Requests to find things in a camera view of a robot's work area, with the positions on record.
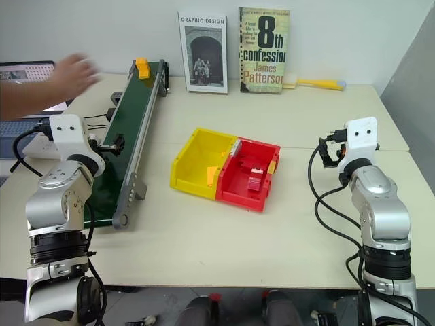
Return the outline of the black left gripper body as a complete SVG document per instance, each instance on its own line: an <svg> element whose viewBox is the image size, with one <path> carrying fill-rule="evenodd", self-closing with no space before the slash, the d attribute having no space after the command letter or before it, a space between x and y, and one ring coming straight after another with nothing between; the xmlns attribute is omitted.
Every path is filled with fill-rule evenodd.
<svg viewBox="0 0 435 326"><path fill-rule="evenodd" d="M115 152L116 145L105 145L101 142L100 138L95 134L90 134L88 136L88 142L90 147L95 152Z"/></svg>

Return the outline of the person's bare hand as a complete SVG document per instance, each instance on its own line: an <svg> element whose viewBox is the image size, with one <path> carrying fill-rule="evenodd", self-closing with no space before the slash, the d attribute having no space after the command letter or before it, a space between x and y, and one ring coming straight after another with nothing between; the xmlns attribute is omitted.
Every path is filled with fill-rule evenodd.
<svg viewBox="0 0 435 326"><path fill-rule="evenodd" d="M98 69L83 54L72 54L55 65L49 78L50 91L58 102L83 94L99 81Z"/></svg>

